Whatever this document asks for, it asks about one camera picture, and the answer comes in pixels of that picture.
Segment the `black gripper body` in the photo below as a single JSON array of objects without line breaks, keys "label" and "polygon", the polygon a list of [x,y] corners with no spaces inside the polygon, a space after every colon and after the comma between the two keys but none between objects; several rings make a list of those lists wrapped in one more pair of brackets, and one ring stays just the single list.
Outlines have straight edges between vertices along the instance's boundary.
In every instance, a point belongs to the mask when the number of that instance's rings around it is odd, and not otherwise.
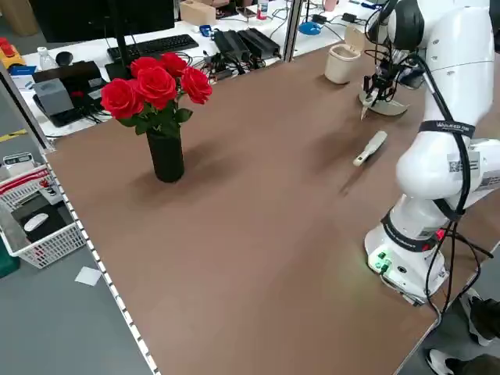
[{"label": "black gripper body", "polygon": [[371,88],[386,90],[395,86],[401,66],[397,63],[379,62],[371,76]]}]

